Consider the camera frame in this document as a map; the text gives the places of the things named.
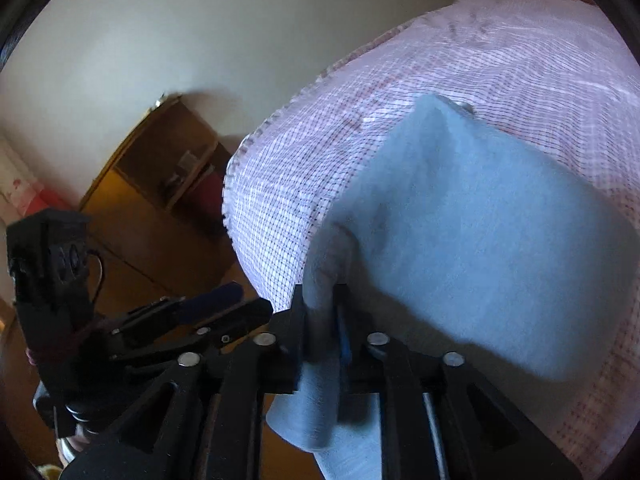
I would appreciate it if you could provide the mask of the person's left hand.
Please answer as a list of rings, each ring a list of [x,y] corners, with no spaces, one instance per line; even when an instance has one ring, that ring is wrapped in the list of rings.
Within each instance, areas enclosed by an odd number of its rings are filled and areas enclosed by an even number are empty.
[[[64,437],[55,440],[58,459],[62,467],[66,468],[79,454],[91,444],[91,439],[85,436]]]

